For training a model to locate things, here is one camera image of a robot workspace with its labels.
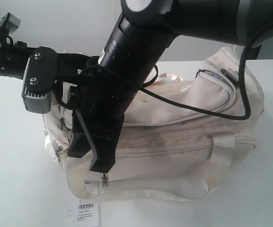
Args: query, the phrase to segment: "canvas bag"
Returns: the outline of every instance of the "canvas bag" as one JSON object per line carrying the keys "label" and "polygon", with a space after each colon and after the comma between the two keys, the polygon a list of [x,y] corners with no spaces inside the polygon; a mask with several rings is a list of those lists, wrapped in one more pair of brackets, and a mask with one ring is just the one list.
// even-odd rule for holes
{"label": "canvas bag", "polygon": [[[208,71],[194,81],[167,73],[148,90],[179,103],[243,115],[239,88],[221,72],[226,69],[237,79],[238,66],[235,53],[223,47],[204,60],[203,70]],[[256,146],[253,130],[264,110],[264,94],[248,69],[245,77],[252,110],[247,121],[207,116],[138,92],[125,113],[107,187],[106,176],[89,171],[92,152],[80,159],[67,156],[72,112],[55,100],[51,112],[44,115],[45,147],[65,170],[72,193],[88,202],[202,197],[217,190],[229,169],[237,168]],[[84,190],[85,181],[99,182],[99,195]]]}

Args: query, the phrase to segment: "table surface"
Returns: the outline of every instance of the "table surface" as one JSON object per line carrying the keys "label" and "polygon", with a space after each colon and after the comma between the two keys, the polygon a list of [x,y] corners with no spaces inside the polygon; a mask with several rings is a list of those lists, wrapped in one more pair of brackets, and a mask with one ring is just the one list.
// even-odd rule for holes
{"label": "table surface", "polygon": [[[160,72],[194,79],[201,61],[160,62]],[[119,201],[101,205],[101,226],[273,226],[273,60],[249,61],[265,92],[258,148],[216,192],[192,203]],[[45,153],[43,120],[25,110],[22,81],[0,77],[0,227],[70,227],[65,174]]]}

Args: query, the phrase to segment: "bag strap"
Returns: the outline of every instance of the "bag strap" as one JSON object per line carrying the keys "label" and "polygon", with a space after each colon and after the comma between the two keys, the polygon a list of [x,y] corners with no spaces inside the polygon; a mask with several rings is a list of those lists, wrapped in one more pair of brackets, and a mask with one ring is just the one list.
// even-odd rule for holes
{"label": "bag strap", "polygon": [[152,189],[126,190],[95,195],[83,189],[83,182],[80,183],[81,185],[76,185],[76,183],[68,181],[68,186],[75,196],[91,203],[134,199],[157,199],[170,201],[192,201],[198,199],[221,187],[233,159],[233,151],[235,148],[234,135],[232,133],[223,133],[213,135],[212,137],[214,142],[213,150],[203,171],[203,184],[206,192],[196,198],[184,198],[169,192]]}

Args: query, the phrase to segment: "barcode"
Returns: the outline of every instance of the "barcode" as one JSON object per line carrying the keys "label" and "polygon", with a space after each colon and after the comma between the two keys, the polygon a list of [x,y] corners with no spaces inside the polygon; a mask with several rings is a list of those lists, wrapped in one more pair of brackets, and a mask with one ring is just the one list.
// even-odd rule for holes
{"label": "barcode", "polygon": [[94,207],[93,203],[81,204],[79,205],[79,209],[88,209]]}

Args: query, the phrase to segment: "screw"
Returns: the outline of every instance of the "screw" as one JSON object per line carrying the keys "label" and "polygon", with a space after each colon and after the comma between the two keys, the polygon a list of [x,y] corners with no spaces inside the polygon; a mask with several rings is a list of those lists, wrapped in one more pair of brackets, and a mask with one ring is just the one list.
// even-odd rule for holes
{"label": "screw", "polygon": [[32,77],[32,78],[30,79],[30,84],[31,84],[31,85],[38,85],[37,78]]}
{"label": "screw", "polygon": [[36,54],[34,55],[34,57],[35,57],[35,60],[40,60],[40,59],[42,58],[42,56],[41,56],[40,53],[36,53]]}

